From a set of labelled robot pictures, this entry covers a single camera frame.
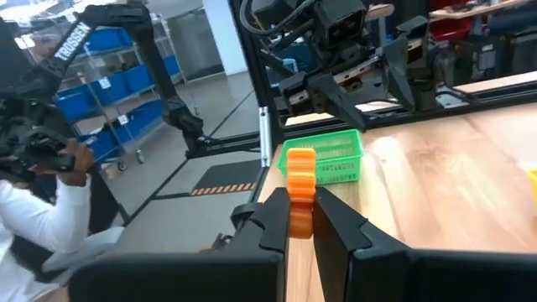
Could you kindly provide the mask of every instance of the white shirt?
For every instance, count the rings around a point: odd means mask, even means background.
[[[86,187],[58,181],[56,205],[45,203],[29,190],[0,180],[0,302],[30,302],[59,287],[42,284],[15,261],[9,248],[13,234],[51,252],[71,253],[87,236],[90,220],[90,179]]]

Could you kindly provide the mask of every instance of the orange gear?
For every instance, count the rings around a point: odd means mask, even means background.
[[[291,203],[289,234],[307,239],[313,235],[315,199],[315,150],[290,148],[287,151],[287,193]]]

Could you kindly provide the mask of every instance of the green plastic basket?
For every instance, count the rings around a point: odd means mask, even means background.
[[[360,179],[363,146],[358,130],[345,130],[285,141],[278,160],[278,168],[284,177],[287,175],[287,150],[289,148],[313,148],[315,150],[317,185]]]

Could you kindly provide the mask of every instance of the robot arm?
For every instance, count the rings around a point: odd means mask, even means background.
[[[143,62],[149,69],[155,89],[160,94],[164,120],[183,132],[189,149],[197,148],[203,134],[203,121],[194,117],[179,98],[175,86],[164,67],[156,43],[149,10],[142,3],[89,5],[80,13],[52,55],[37,64],[21,84],[0,91],[4,97],[50,102],[62,79],[84,44],[98,27],[121,27],[134,40]]]

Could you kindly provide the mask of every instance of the wooden tabletop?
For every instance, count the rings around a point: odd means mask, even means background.
[[[494,13],[499,10],[522,5],[528,1],[531,1],[531,0],[507,0],[502,3],[494,4],[494,5],[478,5],[470,11],[457,12],[457,13],[450,13],[450,12],[447,12],[445,9],[439,9],[439,10],[435,10],[434,12],[430,12],[429,15],[435,21],[442,20],[442,19],[462,19],[462,18],[469,18],[469,17],[473,17],[477,15],[486,14],[486,13]]]
[[[534,80],[537,72],[458,88]],[[362,135],[362,178],[326,188],[411,247],[535,253],[537,210],[524,169],[537,166],[536,118],[529,104],[374,129]],[[279,149],[273,163],[278,157]],[[273,164],[259,201],[283,186]],[[324,301],[311,240],[289,241],[288,265],[287,301]]]

